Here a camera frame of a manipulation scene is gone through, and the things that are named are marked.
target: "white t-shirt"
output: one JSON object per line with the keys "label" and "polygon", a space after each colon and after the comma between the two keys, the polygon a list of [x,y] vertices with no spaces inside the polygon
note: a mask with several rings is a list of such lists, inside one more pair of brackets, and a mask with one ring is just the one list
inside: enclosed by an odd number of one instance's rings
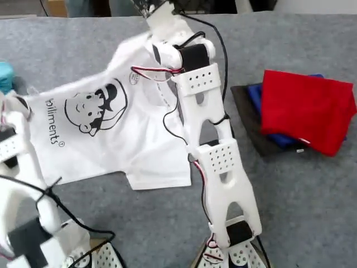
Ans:
{"label": "white t-shirt", "polygon": [[[158,67],[143,47],[124,47],[106,71],[26,98],[31,142],[48,184],[123,171],[134,190],[191,185],[185,143],[162,123],[176,97],[166,83],[131,71]],[[177,112],[165,122],[182,135]]]}

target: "perforated plate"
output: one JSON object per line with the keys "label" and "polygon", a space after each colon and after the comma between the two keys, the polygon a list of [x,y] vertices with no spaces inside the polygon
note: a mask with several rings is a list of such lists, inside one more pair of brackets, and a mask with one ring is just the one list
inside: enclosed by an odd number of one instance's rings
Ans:
{"label": "perforated plate", "polygon": [[105,244],[94,257],[93,268],[123,268],[110,243]]}
{"label": "perforated plate", "polygon": [[233,246],[229,250],[229,256],[237,267],[245,267],[250,262],[249,267],[251,268],[266,268],[251,243],[241,243]]}
{"label": "perforated plate", "polygon": [[221,85],[217,63],[180,74],[172,80],[180,84],[183,96],[195,95]]}
{"label": "perforated plate", "polygon": [[[67,260],[62,264],[62,268],[68,268],[69,266],[71,266],[71,264],[74,262],[74,260],[77,260],[78,258],[83,256],[84,253],[85,252],[83,251],[82,248],[78,248],[75,251],[73,251],[71,253],[71,256],[68,257]],[[88,266],[89,260],[90,260],[90,257],[87,256],[87,257],[83,258],[83,260],[81,260],[79,263],[77,263],[75,265],[75,267],[77,267],[77,268],[85,268],[85,267]]]}
{"label": "perforated plate", "polygon": [[[82,250],[76,250],[72,252],[71,257],[68,257],[66,262],[63,263],[62,268],[68,268],[74,260],[82,256],[84,252]],[[91,268],[123,268],[117,257],[114,248],[110,243],[105,244],[100,248],[99,252],[92,253],[92,266]],[[89,263],[89,256],[84,258],[78,264],[75,265],[76,268],[85,268]]]}
{"label": "perforated plate", "polygon": [[25,149],[25,141],[21,135],[14,135],[0,142],[0,162],[4,162]]}
{"label": "perforated plate", "polygon": [[208,166],[215,174],[228,172],[239,162],[237,142],[234,139],[214,147],[199,149],[199,151],[204,162],[210,163]]}

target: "teal object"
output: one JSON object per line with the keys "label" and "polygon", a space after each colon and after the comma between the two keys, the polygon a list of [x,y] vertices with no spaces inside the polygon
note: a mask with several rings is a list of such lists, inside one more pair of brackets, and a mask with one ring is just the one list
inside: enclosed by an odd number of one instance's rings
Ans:
{"label": "teal object", "polygon": [[13,68],[9,63],[0,62],[0,91],[7,94],[12,89]]}

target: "stack of folded cloth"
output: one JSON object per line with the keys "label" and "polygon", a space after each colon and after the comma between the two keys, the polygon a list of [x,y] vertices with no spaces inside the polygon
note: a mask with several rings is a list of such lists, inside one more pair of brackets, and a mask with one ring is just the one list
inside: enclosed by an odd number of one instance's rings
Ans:
{"label": "stack of folded cloth", "polygon": [[242,123],[261,156],[311,147],[334,156],[357,112],[353,84],[266,70],[262,84],[232,87]]}

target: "cartoon face print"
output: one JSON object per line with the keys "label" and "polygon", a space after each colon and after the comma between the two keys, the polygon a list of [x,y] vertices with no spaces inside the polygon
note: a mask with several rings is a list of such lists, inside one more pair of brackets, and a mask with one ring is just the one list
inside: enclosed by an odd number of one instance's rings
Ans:
{"label": "cartoon face print", "polygon": [[117,79],[96,92],[75,94],[65,101],[67,119],[79,131],[92,137],[99,130],[111,129],[122,117],[128,105],[126,92]]}

